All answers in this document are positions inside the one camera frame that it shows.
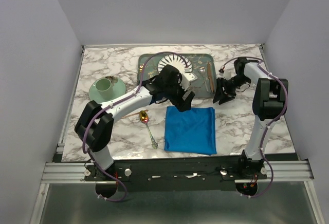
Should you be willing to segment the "blue cloth napkin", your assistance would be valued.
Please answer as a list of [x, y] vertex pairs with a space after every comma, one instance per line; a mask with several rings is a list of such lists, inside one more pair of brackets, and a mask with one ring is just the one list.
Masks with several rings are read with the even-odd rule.
[[215, 155], [215, 109], [167, 107], [164, 140], [167, 152]]

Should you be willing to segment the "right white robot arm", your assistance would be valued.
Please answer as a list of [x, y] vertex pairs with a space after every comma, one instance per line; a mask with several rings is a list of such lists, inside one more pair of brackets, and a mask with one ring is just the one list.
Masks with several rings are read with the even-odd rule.
[[287, 111], [288, 80], [274, 76], [262, 63], [256, 57], [236, 57], [224, 63], [213, 98], [213, 103], [221, 105], [235, 99], [242, 85], [256, 85], [252, 103], [254, 126], [236, 166], [237, 174], [244, 179], [261, 171], [272, 129]]

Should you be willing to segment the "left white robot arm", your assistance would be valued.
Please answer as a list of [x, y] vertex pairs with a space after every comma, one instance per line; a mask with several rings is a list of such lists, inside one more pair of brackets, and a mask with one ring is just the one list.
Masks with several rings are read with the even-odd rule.
[[114, 124], [131, 112], [162, 99], [168, 99], [180, 112], [190, 110], [195, 94], [188, 92], [188, 88], [196, 79], [196, 75], [186, 69], [179, 71], [166, 65], [158, 75], [141, 80], [135, 89], [119, 98], [101, 104], [87, 103], [75, 132], [83, 142], [83, 152], [97, 166], [96, 174], [102, 180], [109, 180], [114, 174], [114, 160], [107, 147]]

